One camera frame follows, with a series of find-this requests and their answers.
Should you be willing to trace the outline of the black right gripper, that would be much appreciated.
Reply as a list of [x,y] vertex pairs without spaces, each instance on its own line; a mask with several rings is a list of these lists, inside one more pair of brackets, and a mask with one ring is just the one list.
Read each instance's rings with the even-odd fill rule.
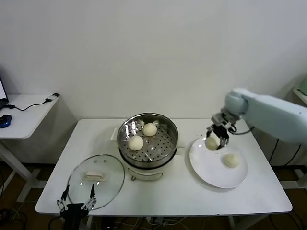
[[220,144],[218,145],[216,150],[220,150],[228,145],[229,142],[229,134],[227,129],[222,125],[212,124],[207,127],[206,138],[210,137],[211,133],[214,133],[220,140]]

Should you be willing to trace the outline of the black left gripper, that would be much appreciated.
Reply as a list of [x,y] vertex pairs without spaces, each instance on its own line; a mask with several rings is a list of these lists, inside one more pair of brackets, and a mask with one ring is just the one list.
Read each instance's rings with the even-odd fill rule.
[[90,197],[85,203],[68,204],[66,202],[69,185],[63,191],[61,198],[57,200],[57,205],[60,210],[60,215],[64,219],[64,230],[78,230],[81,219],[86,217],[95,206],[97,199],[95,197],[94,184],[92,184]]

